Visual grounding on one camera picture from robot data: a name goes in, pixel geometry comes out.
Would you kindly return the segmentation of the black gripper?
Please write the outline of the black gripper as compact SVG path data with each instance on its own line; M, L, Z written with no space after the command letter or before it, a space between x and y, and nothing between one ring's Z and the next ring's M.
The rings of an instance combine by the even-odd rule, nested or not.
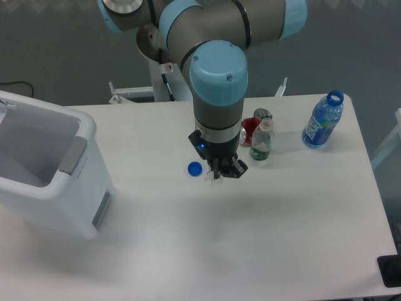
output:
M209 142L201 137L200 130L195 130L189 135L190 143L202 160L206 160L209 166L208 179L222 181L225 177L240 178L248 166L238 159L237 148L240 134L235 138L223 142Z

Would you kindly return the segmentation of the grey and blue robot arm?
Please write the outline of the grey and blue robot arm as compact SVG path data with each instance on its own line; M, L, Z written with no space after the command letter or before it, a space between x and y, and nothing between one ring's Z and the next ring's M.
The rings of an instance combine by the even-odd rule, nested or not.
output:
M193 98L195 129L189 140L214 178L239 178L245 51L281 40L304 27L305 1L228 1L205 8L198 1L99 1L113 31L154 25Z

